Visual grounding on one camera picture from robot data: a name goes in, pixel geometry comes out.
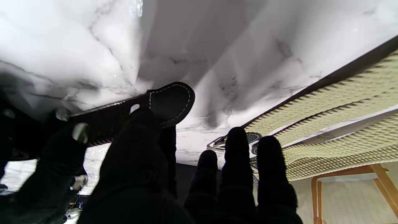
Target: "wooden stool leg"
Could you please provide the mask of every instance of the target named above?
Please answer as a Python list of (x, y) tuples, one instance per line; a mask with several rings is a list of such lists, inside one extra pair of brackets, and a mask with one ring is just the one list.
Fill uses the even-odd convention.
[(381, 186), (383, 186), (387, 195), (391, 199), (392, 203), (396, 208), (398, 208), (398, 190), (395, 187), (394, 183), (388, 177), (386, 171), (380, 164), (371, 165), (373, 171), (376, 173), (378, 180), (380, 181)]
[(318, 218), (322, 222), (322, 182), (317, 182), (318, 187)]

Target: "marble countertop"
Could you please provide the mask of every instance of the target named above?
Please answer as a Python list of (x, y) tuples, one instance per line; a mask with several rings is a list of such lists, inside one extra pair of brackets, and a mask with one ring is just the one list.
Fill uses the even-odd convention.
[[(196, 102), (177, 126), (176, 157), (189, 165), (231, 127), (398, 34), (394, 0), (1, 5), (0, 87), (18, 108), (39, 120), (62, 99), (78, 112), (183, 81), (195, 90)], [(88, 149), (86, 193), (98, 180), (108, 146)], [(223, 154), (218, 156), (221, 168)], [(17, 188), (24, 179), (15, 175), (29, 176), (32, 164), (10, 163), (2, 183)]]

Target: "beige woven rug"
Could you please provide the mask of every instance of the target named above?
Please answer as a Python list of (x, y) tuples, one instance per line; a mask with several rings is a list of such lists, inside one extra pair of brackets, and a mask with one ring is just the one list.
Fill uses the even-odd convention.
[[(287, 145), (323, 128), (373, 114), (398, 104), (398, 50), (344, 81), (313, 91), (270, 111), (245, 127), (265, 136), (295, 122), (274, 136)], [(345, 135), (331, 140), (325, 136)], [(314, 141), (283, 148), (289, 180), (362, 165), (398, 161), (398, 112), (367, 120)], [(256, 160), (252, 161), (258, 178)]]

